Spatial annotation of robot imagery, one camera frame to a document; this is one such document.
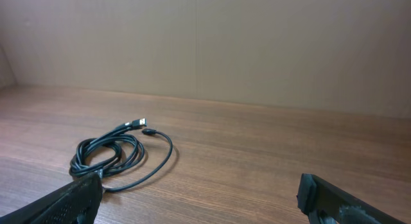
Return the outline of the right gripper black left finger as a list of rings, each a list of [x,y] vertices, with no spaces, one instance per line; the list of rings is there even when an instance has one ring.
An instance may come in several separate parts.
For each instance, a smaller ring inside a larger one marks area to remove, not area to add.
[[[93,224],[103,188],[89,173],[46,196],[1,217],[2,224]]]

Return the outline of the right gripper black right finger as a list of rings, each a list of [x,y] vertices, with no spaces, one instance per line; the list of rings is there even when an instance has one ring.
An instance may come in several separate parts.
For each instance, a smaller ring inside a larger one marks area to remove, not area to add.
[[[310,224],[404,224],[313,174],[301,175],[297,206]]]

